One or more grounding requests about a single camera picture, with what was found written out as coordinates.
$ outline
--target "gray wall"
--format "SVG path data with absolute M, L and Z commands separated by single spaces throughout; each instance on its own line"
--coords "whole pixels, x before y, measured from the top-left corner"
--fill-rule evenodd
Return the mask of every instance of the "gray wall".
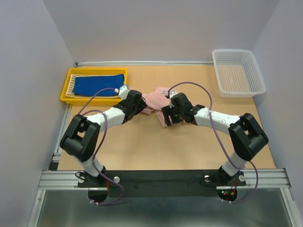
M 73 59 L 41 0 L 1 1 L 0 226 L 27 226 Z
M 251 49 L 279 0 L 44 0 L 75 61 L 212 61 Z
M 303 217 L 303 1 L 281 0 L 253 52 L 267 92 L 255 98 L 269 146 Z

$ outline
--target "wooden table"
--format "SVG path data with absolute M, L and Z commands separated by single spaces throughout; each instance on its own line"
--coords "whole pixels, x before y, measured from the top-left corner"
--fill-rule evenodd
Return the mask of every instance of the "wooden table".
M 128 68 L 128 85 L 143 93 L 152 92 L 156 87 L 171 87 L 182 81 L 199 83 L 211 93 L 213 110 L 232 115 L 250 113 L 260 123 L 252 98 L 220 97 L 213 65 L 114 68 Z M 176 90 L 185 93 L 193 105 L 209 106 L 207 94 L 197 86 L 181 85 Z M 71 118 L 80 108 L 72 107 Z M 86 110 L 96 108 L 107 110 L 109 107 L 89 106 Z M 221 132 L 219 135 L 231 154 L 233 146 L 230 137 Z M 163 128 L 155 113 L 140 113 L 124 125 L 110 128 L 97 157 L 108 170 L 218 169 L 226 161 L 211 128 L 182 123 Z M 256 155 L 253 162 L 257 168 L 275 168 L 268 146 Z M 77 161 L 63 151 L 58 170 L 80 169 Z

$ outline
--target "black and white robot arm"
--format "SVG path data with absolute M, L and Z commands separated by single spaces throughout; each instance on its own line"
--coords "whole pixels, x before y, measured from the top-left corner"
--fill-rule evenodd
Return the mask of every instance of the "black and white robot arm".
M 107 117 L 107 128 L 110 128 L 126 123 L 147 107 L 142 99 L 142 94 L 131 90 L 127 85 L 120 87 L 118 94 L 122 101 L 103 113 L 87 117 L 81 114 L 75 115 L 60 141 L 60 147 L 73 156 L 83 167 L 84 171 L 93 177 L 99 175 L 93 166 L 93 154 L 98 135 L 104 131 L 106 126 L 103 114 Z M 105 170 L 97 158 L 94 163 L 98 170 Z
M 185 94 L 170 92 L 170 105 L 162 108 L 165 123 L 185 121 L 198 126 L 212 128 L 210 110 L 203 105 L 192 106 Z M 228 115 L 211 111 L 213 124 L 218 131 L 230 135 L 234 152 L 219 169 L 228 181 L 268 143 L 268 137 L 249 113 L 243 116 Z

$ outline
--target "perforated laundry basket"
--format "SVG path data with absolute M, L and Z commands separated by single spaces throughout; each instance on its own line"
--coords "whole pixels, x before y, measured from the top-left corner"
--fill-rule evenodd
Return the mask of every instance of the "perforated laundry basket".
M 214 50 L 220 96 L 251 98 L 266 91 L 256 59 L 247 50 Z

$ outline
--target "folded blue towel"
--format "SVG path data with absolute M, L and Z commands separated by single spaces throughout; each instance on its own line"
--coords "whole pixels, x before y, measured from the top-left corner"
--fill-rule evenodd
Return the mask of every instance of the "folded blue towel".
M 111 87 L 120 88 L 124 84 L 124 75 L 115 76 L 95 76 L 95 77 L 76 77 L 75 87 L 72 90 L 75 95 L 93 96 L 99 90 Z M 97 96 L 116 96 L 113 90 L 105 90 Z

